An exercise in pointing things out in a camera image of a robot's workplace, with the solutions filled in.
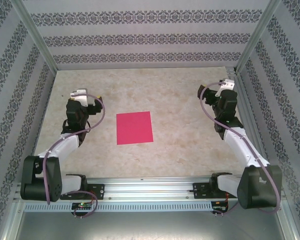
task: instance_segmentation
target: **purple cable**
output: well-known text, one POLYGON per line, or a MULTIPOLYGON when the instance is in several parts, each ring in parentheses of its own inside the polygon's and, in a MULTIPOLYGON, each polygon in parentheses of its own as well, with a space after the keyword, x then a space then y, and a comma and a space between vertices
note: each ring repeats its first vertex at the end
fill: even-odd
POLYGON ((44 155, 44 159, 43 159, 43 183, 44 183, 44 189, 45 189, 45 198, 46 198, 46 203, 48 205, 50 205, 50 195, 49 195, 49 185, 48 185, 48 180, 47 180, 47 159, 48 159, 48 156, 49 154, 51 153, 51 151, 59 144, 61 143, 63 140, 67 139, 67 138, 70 138, 74 135, 77 135, 77 134, 81 134, 81 133, 84 133, 84 132, 87 132, 91 129, 94 129, 96 126, 98 126, 102 121, 103 119, 105 118, 105 115, 106 115, 106 110, 105 110, 105 105, 103 104, 103 102, 97 98, 96 96, 93 96, 91 94, 88 94, 88 93, 82 93, 82 94, 76 94, 75 95, 76 97, 79 97, 79 96, 87 96, 87 97, 91 97, 93 99, 96 99, 99 101, 99 103, 102 105, 102 109, 103 109, 103 112, 102 112, 102 117, 101 119, 95 124, 93 125, 92 127, 89 127, 87 129, 83 129, 83 130, 80 130, 80 131, 77 131, 77 132, 74 132, 74 133, 71 133, 69 135, 67 135, 66 137, 64 138, 60 138, 58 141, 56 141, 49 149, 48 151, 46 152, 46 154, 44 155))
POLYGON ((275 194, 275 197, 276 197, 276 206, 274 208, 274 210, 272 211, 265 211, 263 209, 260 209, 260 211, 264 212, 264 213, 267 213, 267 214, 275 214, 279 209, 280 209, 280 194, 279 194, 279 191, 277 189, 277 186, 274 182, 274 180, 272 179, 272 177, 270 176, 268 170, 266 169, 266 167, 263 165, 263 163, 261 162, 261 160, 258 158, 258 155, 255 153, 255 151, 253 150, 253 148, 250 146, 249 142, 247 141, 247 139, 242 135, 240 134, 239 132, 233 130, 232 128, 224 125, 223 123, 215 120, 208 112, 207 110, 205 109, 205 106, 204 106, 204 103, 203 103, 203 95, 205 93, 205 91, 211 87, 211 86, 214 86, 214 85, 224 85, 225 83, 224 82, 213 82, 213 83, 210 83, 208 84, 204 89, 203 91, 201 92, 200 94, 200 105, 202 107, 202 110, 204 111, 204 113, 207 115, 208 118, 210 118, 214 123, 218 124, 219 126, 233 132, 234 134, 238 135, 243 141, 244 143, 246 144, 246 146, 249 148, 249 150, 252 152, 252 155, 254 156, 254 158, 256 159, 256 161, 258 162, 258 164, 260 165, 260 167, 262 168, 262 170, 264 171, 266 177, 269 179, 270 183, 271 183, 271 186, 274 190, 274 194, 275 194))
POLYGON ((97 210, 98 199, 97 199, 97 196, 95 194, 93 194, 92 192, 89 192, 89 191, 71 191, 71 192, 68 192, 68 194, 89 194, 95 199, 94 208, 92 209, 92 211, 88 212, 86 215, 78 216, 78 215, 76 215, 76 211, 79 210, 80 208, 74 209, 73 215, 74 215, 75 218, 81 218, 81 219, 86 218, 86 217, 90 216, 91 214, 93 214, 97 210))

